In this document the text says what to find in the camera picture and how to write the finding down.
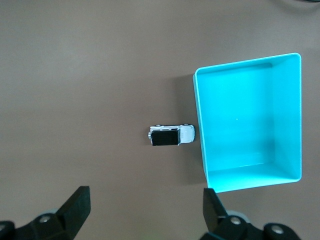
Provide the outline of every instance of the cyan plastic bin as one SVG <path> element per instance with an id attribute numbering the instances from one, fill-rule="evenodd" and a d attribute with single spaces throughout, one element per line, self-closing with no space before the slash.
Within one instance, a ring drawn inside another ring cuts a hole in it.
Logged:
<path id="1" fill-rule="evenodd" d="M 221 193 L 301 179 L 298 53 L 201 67 L 193 82 L 209 188 Z"/>

